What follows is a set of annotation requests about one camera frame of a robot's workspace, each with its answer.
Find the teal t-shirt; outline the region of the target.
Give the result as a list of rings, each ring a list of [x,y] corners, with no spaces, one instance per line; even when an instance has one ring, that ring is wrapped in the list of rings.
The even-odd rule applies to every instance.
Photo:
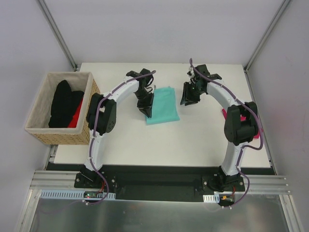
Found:
[[[152,117],[146,117],[147,125],[179,121],[176,108],[176,94],[172,87],[163,87],[154,90]]]

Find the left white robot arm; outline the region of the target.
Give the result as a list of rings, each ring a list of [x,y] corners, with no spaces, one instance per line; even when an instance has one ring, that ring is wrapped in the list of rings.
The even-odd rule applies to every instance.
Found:
[[[86,116],[90,132],[89,155],[84,163],[87,169],[85,182],[91,188],[97,188],[105,178],[99,172],[103,166],[103,150],[107,135],[117,120],[117,107],[128,96],[134,94],[138,100],[137,108],[147,118],[152,117],[154,101],[153,89],[156,71],[142,69],[140,72],[129,71],[124,80],[104,94],[93,94]]]

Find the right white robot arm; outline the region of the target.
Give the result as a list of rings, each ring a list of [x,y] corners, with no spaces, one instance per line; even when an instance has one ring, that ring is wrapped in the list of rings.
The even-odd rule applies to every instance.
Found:
[[[211,74],[205,64],[191,66],[188,71],[190,80],[183,85],[180,104],[192,105],[200,102],[202,94],[211,95],[225,110],[224,134],[228,141],[224,161],[216,176],[207,181],[213,191],[224,192],[242,181],[241,162],[243,153],[253,138],[259,133],[257,105],[242,102],[227,88],[220,75]]]

